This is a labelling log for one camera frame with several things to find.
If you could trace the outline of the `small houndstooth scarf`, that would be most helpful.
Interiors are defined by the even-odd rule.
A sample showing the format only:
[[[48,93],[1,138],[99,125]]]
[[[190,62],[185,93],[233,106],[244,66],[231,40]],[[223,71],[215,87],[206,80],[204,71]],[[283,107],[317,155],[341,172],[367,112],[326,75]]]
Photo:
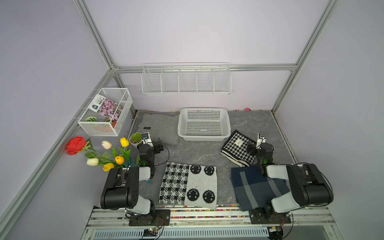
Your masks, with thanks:
[[[243,168],[256,163],[256,151],[248,150],[248,144],[254,145],[257,142],[235,130],[221,148],[221,155],[235,165]]]

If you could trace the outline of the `navy blue striped scarf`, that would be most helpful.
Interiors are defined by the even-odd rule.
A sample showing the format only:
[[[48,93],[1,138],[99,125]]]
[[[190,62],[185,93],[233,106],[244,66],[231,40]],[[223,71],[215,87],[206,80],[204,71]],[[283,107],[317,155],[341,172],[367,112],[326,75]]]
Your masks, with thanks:
[[[264,208],[267,201],[290,191],[285,180],[267,178],[257,166],[232,168],[231,181],[242,211]]]

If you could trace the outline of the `black white patterned scarf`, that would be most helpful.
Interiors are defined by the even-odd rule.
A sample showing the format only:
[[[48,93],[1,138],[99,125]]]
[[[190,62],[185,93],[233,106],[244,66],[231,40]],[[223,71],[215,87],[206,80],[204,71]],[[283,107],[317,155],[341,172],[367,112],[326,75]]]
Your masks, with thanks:
[[[159,203],[214,210],[218,197],[217,168],[169,162],[159,193]]]

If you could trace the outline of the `white plastic perforated basket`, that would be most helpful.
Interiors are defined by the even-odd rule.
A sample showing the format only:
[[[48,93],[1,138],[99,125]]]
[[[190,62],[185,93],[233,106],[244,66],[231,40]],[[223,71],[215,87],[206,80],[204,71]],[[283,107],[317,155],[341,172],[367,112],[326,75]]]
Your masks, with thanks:
[[[228,111],[219,108],[184,108],[178,135],[185,141],[223,141],[231,135]]]

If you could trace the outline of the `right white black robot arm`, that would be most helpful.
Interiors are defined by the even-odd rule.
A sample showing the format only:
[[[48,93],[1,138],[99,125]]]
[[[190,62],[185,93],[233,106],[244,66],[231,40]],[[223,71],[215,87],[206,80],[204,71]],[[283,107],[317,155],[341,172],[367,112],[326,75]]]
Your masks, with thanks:
[[[288,193],[267,201],[267,214],[283,214],[304,207],[325,207],[333,202],[332,185],[315,164],[276,165],[273,163],[273,152],[274,147],[263,140],[247,143],[247,153],[256,157],[257,166],[264,177],[290,184]]]

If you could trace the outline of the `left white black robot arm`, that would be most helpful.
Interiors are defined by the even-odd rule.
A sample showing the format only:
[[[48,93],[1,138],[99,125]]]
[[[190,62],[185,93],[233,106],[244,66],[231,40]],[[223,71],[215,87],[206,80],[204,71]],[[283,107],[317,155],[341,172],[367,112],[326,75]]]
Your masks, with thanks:
[[[139,195],[139,183],[151,180],[156,171],[155,155],[164,150],[163,145],[139,146],[139,163],[123,169],[109,171],[101,195],[101,208],[105,210],[126,209],[134,215],[154,215],[153,201]]]

